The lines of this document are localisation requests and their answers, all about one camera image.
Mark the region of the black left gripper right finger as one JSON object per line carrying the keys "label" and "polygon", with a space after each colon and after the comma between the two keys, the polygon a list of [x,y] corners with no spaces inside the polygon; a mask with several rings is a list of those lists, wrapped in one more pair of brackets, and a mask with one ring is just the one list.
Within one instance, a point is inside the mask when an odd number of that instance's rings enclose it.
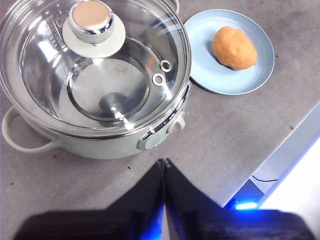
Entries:
{"label": "black left gripper right finger", "polygon": [[196,188],[169,159],[164,163],[164,199],[182,240],[313,240],[298,215],[278,210],[222,208]]}

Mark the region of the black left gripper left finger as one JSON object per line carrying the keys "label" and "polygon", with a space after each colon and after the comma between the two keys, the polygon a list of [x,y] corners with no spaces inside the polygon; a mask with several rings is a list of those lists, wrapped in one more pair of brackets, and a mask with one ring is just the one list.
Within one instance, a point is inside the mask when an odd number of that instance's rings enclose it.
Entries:
{"label": "black left gripper left finger", "polygon": [[48,211],[27,218],[16,240],[159,239],[165,161],[159,159],[124,195],[104,209]]}

